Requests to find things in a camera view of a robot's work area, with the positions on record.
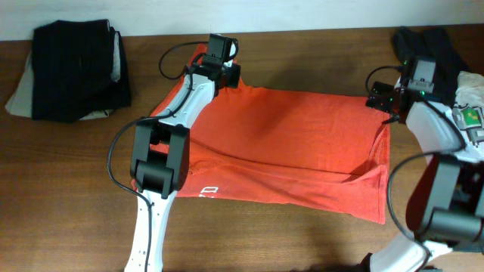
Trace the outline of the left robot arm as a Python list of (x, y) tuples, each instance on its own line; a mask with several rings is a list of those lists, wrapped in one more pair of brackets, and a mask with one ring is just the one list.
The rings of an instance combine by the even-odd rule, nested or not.
[(135, 127), (131, 176), (138, 199), (127, 271), (162, 271), (169, 212), (188, 176), (191, 127), (222, 88), (236, 88), (240, 65), (193, 64), (154, 120)]

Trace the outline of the orange red t-shirt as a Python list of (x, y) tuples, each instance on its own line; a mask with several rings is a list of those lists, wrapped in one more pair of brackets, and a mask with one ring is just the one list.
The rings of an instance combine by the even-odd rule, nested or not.
[(191, 128), (180, 196), (294, 204), (382, 224), (386, 118), (363, 97), (223, 88)]

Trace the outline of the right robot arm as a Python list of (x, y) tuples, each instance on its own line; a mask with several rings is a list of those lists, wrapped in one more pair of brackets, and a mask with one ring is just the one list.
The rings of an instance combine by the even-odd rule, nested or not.
[(363, 271), (429, 271), (451, 252), (483, 252), (483, 115), (479, 107), (450, 107), (411, 84), (375, 82), (367, 107), (391, 115), (417, 138), (425, 168), (399, 235), (365, 257)]

